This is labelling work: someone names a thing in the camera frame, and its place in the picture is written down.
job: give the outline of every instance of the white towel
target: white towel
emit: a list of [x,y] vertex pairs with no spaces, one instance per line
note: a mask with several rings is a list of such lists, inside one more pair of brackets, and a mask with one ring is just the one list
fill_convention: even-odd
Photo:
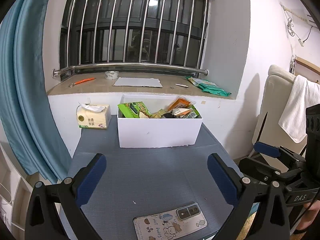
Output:
[[320,85],[298,75],[278,122],[295,143],[301,142],[306,136],[306,108],[319,103]]

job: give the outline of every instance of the smartphone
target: smartphone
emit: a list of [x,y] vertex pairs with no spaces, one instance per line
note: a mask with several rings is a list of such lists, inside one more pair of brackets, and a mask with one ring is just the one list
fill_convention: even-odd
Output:
[[208,225],[198,203],[133,219],[138,240],[172,240]]

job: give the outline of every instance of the silver bolt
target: silver bolt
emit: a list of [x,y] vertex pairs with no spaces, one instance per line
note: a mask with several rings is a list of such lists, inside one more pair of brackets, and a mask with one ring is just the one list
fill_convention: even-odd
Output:
[[272,185],[273,185],[274,187],[279,187],[279,183],[278,183],[277,181],[273,181],[273,182],[272,182]]
[[42,182],[38,181],[35,186],[38,187],[38,188],[41,187],[42,186]]
[[63,182],[64,184],[70,184],[72,182],[72,178],[65,178]]
[[251,182],[251,180],[250,180],[249,178],[247,178],[247,177],[243,177],[243,178],[242,178],[242,182],[243,182],[244,184],[249,184],[249,183]]

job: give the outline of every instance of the gray tablecloth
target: gray tablecloth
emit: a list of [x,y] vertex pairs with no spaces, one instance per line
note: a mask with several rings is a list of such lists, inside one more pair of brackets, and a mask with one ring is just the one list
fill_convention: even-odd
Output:
[[[233,208],[212,179],[207,158],[218,153],[226,165],[241,172],[204,124],[192,146],[120,148],[113,115],[107,130],[82,129],[68,175],[73,177],[96,153],[106,156],[107,169],[81,209],[102,239],[136,240],[134,217],[193,202],[199,203],[208,226],[180,239],[203,239],[220,229]],[[76,239],[63,210],[60,217],[69,238]]]

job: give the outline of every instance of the beige chair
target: beige chair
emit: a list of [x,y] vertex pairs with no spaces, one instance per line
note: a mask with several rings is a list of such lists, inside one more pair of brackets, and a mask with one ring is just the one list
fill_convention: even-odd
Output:
[[[289,99],[295,75],[285,71],[284,69],[271,65],[268,71],[268,78],[263,92],[263,99],[258,117],[258,122],[253,134],[252,143],[254,144],[258,138],[263,120],[267,114],[266,122],[262,129],[260,142],[270,144],[272,146],[283,146],[293,152],[300,153],[307,144],[307,137],[302,142],[295,143],[285,131],[278,125],[279,119]],[[269,165],[280,169],[282,172],[287,171],[280,161],[266,155],[262,155]]]

